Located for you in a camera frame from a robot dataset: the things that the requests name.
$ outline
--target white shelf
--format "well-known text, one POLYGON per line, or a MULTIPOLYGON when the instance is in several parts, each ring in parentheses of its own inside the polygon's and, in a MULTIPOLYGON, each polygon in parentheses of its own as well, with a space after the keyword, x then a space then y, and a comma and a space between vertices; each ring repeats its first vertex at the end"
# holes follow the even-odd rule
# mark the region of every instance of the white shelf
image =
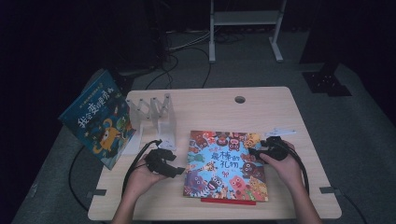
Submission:
POLYGON ((214 25, 276 24, 278 14, 278 10, 215 12, 214 25))

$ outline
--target person's left hand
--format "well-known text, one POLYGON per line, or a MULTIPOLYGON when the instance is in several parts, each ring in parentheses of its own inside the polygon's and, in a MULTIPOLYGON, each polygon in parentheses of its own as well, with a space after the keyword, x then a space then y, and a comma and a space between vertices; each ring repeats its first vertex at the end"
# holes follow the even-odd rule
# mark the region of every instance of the person's left hand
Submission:
POLYGON ((143 155, 129 176, 124 194, 133 194, 138 198, 155 183, 166 178, 164 175, 154 174, 149 170, 144 160, 146 157, 147 154, 143 155))

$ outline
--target hole in table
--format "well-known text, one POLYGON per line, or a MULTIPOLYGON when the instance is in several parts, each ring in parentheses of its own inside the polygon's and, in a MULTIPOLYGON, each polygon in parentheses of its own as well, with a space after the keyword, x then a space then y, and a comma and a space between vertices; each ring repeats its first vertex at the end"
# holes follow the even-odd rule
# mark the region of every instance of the hole in table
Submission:
POLYGON ((243 97, 243 96, 236 96, 236 97, 235 97, 235 101, 236 101, 238 104, 242 104, 242 103, 244 103, 244 102, 246 101, 246 99, 245 99, 245 97, 243 97))

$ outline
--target blue book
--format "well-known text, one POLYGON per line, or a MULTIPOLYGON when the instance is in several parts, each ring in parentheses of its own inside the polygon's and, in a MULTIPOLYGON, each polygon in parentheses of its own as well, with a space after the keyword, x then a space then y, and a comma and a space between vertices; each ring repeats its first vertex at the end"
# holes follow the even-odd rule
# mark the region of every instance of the blue book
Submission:
POLYGON ((134 135, 125 97, 107 70, 71 104, 59 120, 111 170, 134 135))
POLYGON ((257 133, 191 131, 183 195, 201 199, 267 202, 264 166, 249 155, 257 133))

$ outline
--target book title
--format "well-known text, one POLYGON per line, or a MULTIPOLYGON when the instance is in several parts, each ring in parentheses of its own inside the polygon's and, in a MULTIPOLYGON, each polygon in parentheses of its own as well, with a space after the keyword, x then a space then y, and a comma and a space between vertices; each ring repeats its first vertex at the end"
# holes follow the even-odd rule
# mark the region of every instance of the book title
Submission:
POLYGON ((232 156, 229 151, 212 154, 212 160, 219 161, 221 168, 239 168, 240 159, 239 156, 232 156))
POLYGON ((86 105, 88 103, 88 112, 81 116, 80 118, 78 118, 78 126, 80 128, 84 128, 86 127, 86 125, 90 122, 90 120, 92 119, 92 117, 99 111, 99 109, 105 105, 106 100, 108 100, 108 98, 110 98, 110 93, 114 91, 114 89, 112 88, 107 88, 107 90, 102 91, 101 95, 99 96, 99 98, 97 99, 96 102, 93 103, 89 103, 89 101, 91 100, 91 98, 103 87, 103 84, 100 83, 99 87, 96 88, 88 97, 87 99, 84 101, 84 103, 80 106, 80 108, 82 108, 84 105, 86 105))

